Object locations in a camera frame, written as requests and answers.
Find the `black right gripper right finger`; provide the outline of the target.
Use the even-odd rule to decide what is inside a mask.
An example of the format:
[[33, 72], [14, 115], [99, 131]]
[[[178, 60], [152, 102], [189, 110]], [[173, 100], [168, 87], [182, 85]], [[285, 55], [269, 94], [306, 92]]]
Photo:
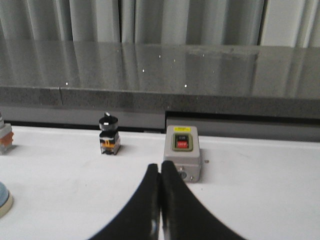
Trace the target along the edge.
[[172, 161], [161, 165], [162, 220], [166, 240], [242, 240], [212, 215], [180, 177]]

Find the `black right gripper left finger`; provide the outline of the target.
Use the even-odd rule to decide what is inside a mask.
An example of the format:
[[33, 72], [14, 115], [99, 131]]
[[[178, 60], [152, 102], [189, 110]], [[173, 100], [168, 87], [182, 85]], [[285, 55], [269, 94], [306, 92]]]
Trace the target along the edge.
[[92, 240], [157, 240], [160, 225], [160, 174], [149, 164], [126, 205]]

